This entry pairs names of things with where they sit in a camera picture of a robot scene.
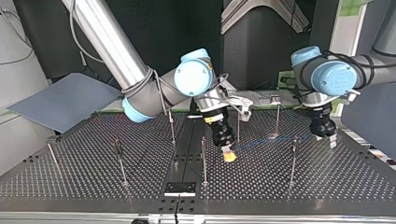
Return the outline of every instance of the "metal rod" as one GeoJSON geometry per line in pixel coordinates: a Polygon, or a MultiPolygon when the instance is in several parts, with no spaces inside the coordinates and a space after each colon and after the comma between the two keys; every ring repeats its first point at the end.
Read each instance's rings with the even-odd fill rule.
{"type": "Polygon", "coordinates": [[[52,145],[48,143],[47,146],[49,147],[49,152],[53,158],[53,161],[55,161],[55,163],[58,164],[58,160],[56,159],[55,153],[53,152],[52,145]]]}
{"type": "Polygon", "coordinates": [[[201,150],[202,150],[202,159],[204,161],[204,186],[207,186],[209,183],[207,182],[207,173],[206,173],[206,146],[205,146],[205,138],[202,137],[201,142],[201,150]]]}
{"type": "Polygon", "coordinates": [[[241,115],[238,113],[238,130],[237,130],[237,138],[238,138],[238,143],[239,143],[239,140],[241,139],[241,137],[240,137],[240,133],[239,133],[239,129],[240,129],[240,124],[239,124],[239,122],[240,122],[240,119],[241,119],[241,115]]]}
{"type": "Polygon", "coordinates": [[[280,104],[278,104],[276,107],[276,126],[275,126],[276,133],[278,133],[278,128],[279,128],[279,114],[280,114],[280,104]]]}
{"type": "Polygon", "coordinates": [[[129,184],[128,184],[128,181],[126,179],[126,174],[125,174],[125,170],[124,170],[124,167],[123,167],[122,158],[120,158],[119,161],[120,161],[120,167],[121,167],[121,170],[122,170],[122,176],[123,176],[123,179],[124,179],[123,184],[124,184],[124,186],[128,186],[129,184]]]}
{"type": "Polygon", "coordinates": [[[270,139],[275,139],[279,136],[279,115],[280,115],[280,104],[276,106],[276,125],[275,125],[275,132],[269,135],[270,139]]]}
{"type": "Polygon", "coordinates": [[[293,186],[294,182],[294,170],[295,170],[295,165],[296,165],[296,159],[297,159],[297,153],[299,151],[299,143],[300,143],[300,138],[297,135],[294,135],[293,139],[293,164],[291,166],[291,175],[290,175],[290,187],[293,186]]]}
{"type": "Polygon", "coordinates": [[[175,140],[175,127],[174,127],[174,122],[173,122],[173,118],[172,118],[172,110],[169,110],[169,122],[171,123],[172,144],[175,145],[175,144],[176,144],[176,140],[175,140]]]}
{"type": "Polygon", "coordinates": [[[74,11],[76,22],[123,90],[132,87],[145,77],[148,68],[105,0],[62,1],[69,10],[73,1],[76,1],[74,11]]]}

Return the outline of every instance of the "metal plate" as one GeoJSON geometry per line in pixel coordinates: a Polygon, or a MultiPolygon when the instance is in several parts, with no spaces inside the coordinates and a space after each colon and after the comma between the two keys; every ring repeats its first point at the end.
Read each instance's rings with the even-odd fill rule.
{"type": "MultiPolygon", "coordinates": [[[[230,117],[236,136],[236,113],[230,117]]],[[[385,163],[342,132],[334,149],[328,139],[317,142],[303,112],[282,110],[279,137],[269,140],[275,123],[273,110],[255,112],[250,122],[241,122],[238,158],[232,163],[206,142],[209,185],[201,186],[196,214],[396,216],[391,208],[396,205],[396,173],[385,163]],[[301,151],[291,184],[294,135],[300,136],[301,151]]],[[[205,138],[211,134],[206,128],[205,138]]]]}
{"type": "MultiPolygon", "coordinates": [[[[55,147],[59,169],[44,150],[0,177],[0,213],[396,217],[396,173],[342,132],[335,149],[328,140],[317,142],[304,113],[282,110],[280,136],[270,141],[276,112],[254,112],[250,122],[241,122],[234,163],[223,161],[201,119],[188,120],[191,126],[180,134],[184,118],[175,114],[176,132],[190,142],[182,144],[183,150],[177,147],[178,158],[166,117],[135,124],[122,114],[106,114],[88,121],[55,147]],[[290,187],[295,134],[302,139],[301,152],[290,187]],[[200,184],[202,136],[207,139],[207,188],[200,184]],[[126,149],[127,189],[112,152],[115,137],[126,149]],[[169,176],[196,182],[196,197],[164,198],[169,176]]],[[[236,131],[235,112],[230,122],[236,131]]]]}
{"type": "MultiPolygon", "coordinates": [[[[174,114],[177,136],[181,135],[185,117],[185,114],[174,114]]],[[[29,158],[26,168],[1,184],[0,199],[125,203],[121,211],[128,212],[131,212],[131,205],[138,203],[138,210],[141,210],[146,202],[152,203],[151,207],[158,212],[165,177],[175,151],[166,116],[137,124],[124,114],[102,114],[53,148],[59,166],[47,150],[29,158]],[[127,188],[122,185],[120,164],[113,151],[115,138],[121,140],[124,148],[127,188]]],[[[55,204],[51,209],[59,209],[55,204]]],[[[34,207],[21,207],[35,210],[34,207]]]]}

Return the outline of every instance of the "black cable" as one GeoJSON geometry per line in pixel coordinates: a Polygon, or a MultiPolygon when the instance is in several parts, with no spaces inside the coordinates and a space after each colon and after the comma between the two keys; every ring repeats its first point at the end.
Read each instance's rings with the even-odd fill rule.
{"type": "Polygon", "coordinates": [[[362,54],[361,56],[363,56],[367,60],[367,62],[370,64],[370,77],[369,77],[369,81],[366,84],[366,86],[368,86],[372,83],[374,76],[375,76],[374,62],[373,62],[373,59],[370,58],[368,55],[362,54]]]}
{"type": "Polygon", "coordinates": [[[306,68],[310,63],[312,63],[314,60],[316,60],[316,59],[318,59],[318,58],[324,58],[324,57],[323,57],[322,55],[319,55],[319,56],[317,56],[317,57],[311,58],[311,59],[308,60],[308,62],[306,62],[306,63],[303,65],[303,67],[301,68],[301,71],[300,71],[300,74],[301,74],[301,76],[300,76],[300,81],[301,81],[301,83],[303,84],[303,86],[306,87],[306,90],[300,90],[300,89],[299,89],[299,91],[313,91],[313,90],[314,90],[313,88],[310,88],[309,85],[305,82],[305,80],[304,80],[304,70],[305,70],[305,68],[306,68]]]}
{"type": "Polygon", "coordinates": [[[325,57],[328,57],[329,55],[332,55],[332,56],[336,57],[337,59],[339,59],[342,62],[353,64],[356,67],[358,67],[358,69],[361,71],[361,74],[362,74],[363,83],[361,84],[360,87],[355,88],[355,90],[361,90],[362,88],[367,86],[367,77],[366,77],[366,73],[364,72],[364,69],[361,67],[361,64],[358,63],[356,60],[354,60],[352,57],[349,57],[349,56],[347,56],[345,54],[341,54],[341,53],[334,53],[334,52],[331,52],[331,51],[329,51],[327,49],[323,50],[322,54],[325,55],[325,57]]]}
{"type": "Polygon", "coordinates": [[[12,62],[0,63],[0,65],[6,65],[6,64],[12,64],[12,63],[19,63],[19,62],[22,62],[22,61],[28,59],[32,54],[33,54],[33,49],[30,49],[29,54],[26,55],[25,57],[23,57],[23,58],[21,58],[21,59],[18,59],[18,60],[15,60],[15,61],[12,61],[12,62]]]}

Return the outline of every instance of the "cable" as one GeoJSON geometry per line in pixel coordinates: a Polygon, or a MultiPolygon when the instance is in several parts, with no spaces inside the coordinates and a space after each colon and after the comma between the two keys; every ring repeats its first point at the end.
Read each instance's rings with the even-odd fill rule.
{"type": "Polygon", "coordinates": [[[370,77],[368,82],[366,83],[366,86],[370,85],[374,79],[375,76],[375,69],[374,69],[374,62],[373,59],[370,58],[368,55],[362,54],[361,56],[363,56],[367,62],[370,64],[370,77]]]}
{"type": "Polygon", "coordinates": [[[72,6],[70,8],[70,17],[69,17],[69,22],[70,22],[70,30],[72,32],[72,36],[74,41],[76,42],[76,45],[78,46],[78,48],[88,57],[90,57],[91,59],[93,59],[94,61],[97,61],[99,63],[104,63],[102,60],[97,59],[95,57],[93,57],[87,50],[85,50],[78,42],[77,36],[76,36],[76,31],[74,29],[74,23],[73,23],[73,15],[74,15],[74,11],[75,11],[75,6],[76,6],[76,1],[77,0],[72,0],[72,6]]]}
{"type": "Polygon", "coordinates": [[[6,65],[6,64],[11,64],[11,63],[19,63],[21,61],[24,61],[24,60],[28,59],[32,54],[33,54],[33,49],[30,49],[29,54],[26,55],[25,57],[23,57],[21,59],[18,59],[18,60],[15,60],[15,61],[12,61],[12,62],[0,63],[0,65],[6,65]]]}
{"type": "Polygon", "coordinates": [[[12,24],[12,22],[7,18],[6,13],[11,14],[12,16],[14,16],[15,18],[17,18],[17,20],[21,20],[21,18],[18,16],[17,13],[7,9],[7,8],[3,8],[0,7],[0,12],[4,15],[1,18],[3,19],[3,21],[9,26],[9,28],[11,28],[15,34],[18,36],[18,38],[29,48],[32,47],[32,45],[28,42],[28,38],[27,36],[25,36],[25,39],[22,38],[22,36],[20,35],[20,33],[18,33],[17,28],[15,28],[14,24],[12,24]]]}
{"type": "Polygon", "coordinates": [[[358,87],[358,88],[355,88],[355,90],[361,90],[362,88],[367,86],[367,77],[366,77],[366,73],[364,72],[364,69],[361,67],[361,64],[358,63],[356,60],[354,60],[352,57],[349,57],[349,56],[347,56],[345,54],[334,53],[334,52],[331,52],[331,51],[326,50],[326,49],[323,50],[322,53],[323,53],[323,55],[325,55],[325,57],[328,57],[329,55],[332,55],[332,56],[338,58],[339,60],[341,60],[342,62],[353,64],[353,65],[358,67],[358,69],[361,71],[363,82],[362,82],[361,86],[358,87]]]}

